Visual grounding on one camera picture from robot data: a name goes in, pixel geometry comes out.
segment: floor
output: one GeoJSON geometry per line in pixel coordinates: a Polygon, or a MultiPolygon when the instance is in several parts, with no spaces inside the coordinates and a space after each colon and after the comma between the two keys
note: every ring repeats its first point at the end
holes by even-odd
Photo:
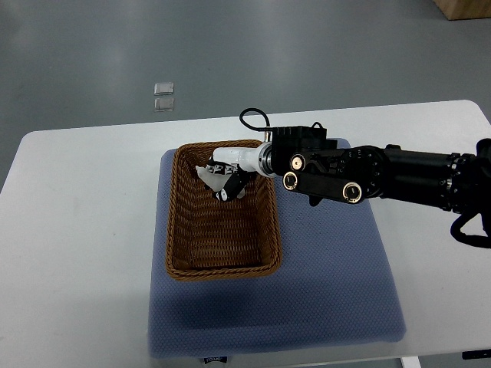
{"type": "Polygon", "coordinates": [[[491,120],[490,34],[431,0],[0,0],[0,187],[33,130],[461,99],[491,120]],[[158,81],[174,111],[153,112],[158,81]]]}

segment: brown wicker basket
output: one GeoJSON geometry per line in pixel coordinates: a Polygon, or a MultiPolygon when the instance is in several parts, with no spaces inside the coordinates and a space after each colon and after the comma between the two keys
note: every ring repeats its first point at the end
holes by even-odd
{"type": "Polygon", "coordinates": [[[170,184],[166,269],[179,281],[251,278],[276,271],[282,260],[274,182],[257,175],[245,197],[219,202],[195,166],[217,147],[257,147],[257,140],[192,143],[175,153],[170,184]]]}

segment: robotic hand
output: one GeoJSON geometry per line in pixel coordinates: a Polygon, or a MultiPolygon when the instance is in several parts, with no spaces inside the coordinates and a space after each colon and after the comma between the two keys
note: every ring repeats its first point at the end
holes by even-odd
{"type": "Polygon", "coordinates": [[[320,123],[270,127],[266,114],[254,108],[242,111],[239,119],[249,129],[265,132],[265,142],[256,149],[213,152],[209,167],[228,165],[232,172],[214,193],[218,200],[236,198],[253,173],[282,176],[287,190],[308,195],[313,206],[322,199],[356,204],[381,197],[453,211],[460,214],[450,229],[457,241],[491,248],[491,139],[477,143],[476,155],[412,152],[394,145],[338,149],[320,123]],[[266,127],[247,124],[249,112],[260,113],[266,127]],[[478,214],[487,237],[462,233],[478,214]]]}

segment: blue mat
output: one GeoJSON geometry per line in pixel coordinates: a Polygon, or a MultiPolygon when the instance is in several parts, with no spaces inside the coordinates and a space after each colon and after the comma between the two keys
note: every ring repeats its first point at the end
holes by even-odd
{"type": "MultiPolygon", "coordinates": [[[[340,147],[348,142],[339,140],[340,147]]],[[[162,157],[150,286],[154,358],[214,357],[306,347],[395,342],[406,331],[370,205],[275,189],[283,261],[265,278],[174,281],[166,273],[170,169],[162,157]]]]}

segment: white table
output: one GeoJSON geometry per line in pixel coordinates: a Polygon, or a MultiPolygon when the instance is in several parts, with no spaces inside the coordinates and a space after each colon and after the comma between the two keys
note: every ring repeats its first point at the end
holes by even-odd
{"type": "MultiPolygon", "coordinates": [[[[262,125],[260,117],[251,117],[262,125]]],[[[491,126],[472,102],[281,113],[352,146],[475,153],[491,126]]],[[[197,141],[262,138],[236,117],[29,133],[0,194],[0,366],[152,366],[147,307],[160,157],[197,141]]],[[[370,343],[234,356],[230,367],[491,347],[491,251],[454,241],[456,215],[371,200],[407,333],[370,343]]],[[[479,232],[480,223],[468,232],[479,232]]],[[[195,359],[157,363],[200,366],[195,359]]]]}

